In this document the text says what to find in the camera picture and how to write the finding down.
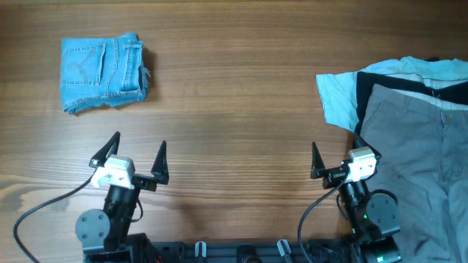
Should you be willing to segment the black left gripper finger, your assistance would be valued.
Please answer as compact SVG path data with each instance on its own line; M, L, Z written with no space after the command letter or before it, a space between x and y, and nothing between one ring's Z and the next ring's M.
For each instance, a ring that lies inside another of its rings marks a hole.
M114 135L102 146L90 159L89 166L91 168L103 167L107 159L118 153L121 133L116 131Z
M165 140L162 141L162 144L159 147L151 168L151 174L157 183L163 185L168 184L170 176L167 165L167 142Z

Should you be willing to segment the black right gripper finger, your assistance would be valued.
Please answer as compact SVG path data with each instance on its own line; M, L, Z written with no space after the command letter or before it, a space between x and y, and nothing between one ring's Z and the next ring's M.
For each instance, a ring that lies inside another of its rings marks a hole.
M311 179L323 178L325 175L325 165L317 147L317 143L312 143L312 168L311 168Z
M353 147L354 147L354 149L368 147L368 148L370 148L372 150L373 154L375 155L375 159L380 159L381 158L381 153L378 150L376 150L375 148L373 148L372 146L370 146L370 144L368 144L357 133L353 134Z

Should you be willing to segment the light blue denim jeans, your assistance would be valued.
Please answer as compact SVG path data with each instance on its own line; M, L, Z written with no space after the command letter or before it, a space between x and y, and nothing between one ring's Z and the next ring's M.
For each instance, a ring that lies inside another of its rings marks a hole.
M60 94L64 112L119 107L141 102L148 93L144 44L133 32L112 38L61 41Z

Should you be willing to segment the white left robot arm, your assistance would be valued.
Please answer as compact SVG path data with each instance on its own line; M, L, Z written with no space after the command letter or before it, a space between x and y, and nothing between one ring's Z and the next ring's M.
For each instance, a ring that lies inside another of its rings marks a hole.
M131 158L118 155L121 134L117 131L90 159L94 187L109 186L102 209L82 213L75 234L82 244L84 262L162 262L163 258L145 233L131 235L133 217L141 208L141 191L155 192L167 185L167 142L159 147L150 175L135 171Z

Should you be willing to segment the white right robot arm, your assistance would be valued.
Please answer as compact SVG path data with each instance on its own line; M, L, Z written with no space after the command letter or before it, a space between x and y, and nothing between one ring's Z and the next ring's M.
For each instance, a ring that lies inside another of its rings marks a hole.
M312 143L311 179L321 179L329 190L304 213L337 193L339 209L352 227L345 241L344 255L351 262L401 262L402 255L393 236L400 232L398 199L385 189L370 191L366 181L377 174L382 155L361 136L354 135L348 158L326 168L317 143Z

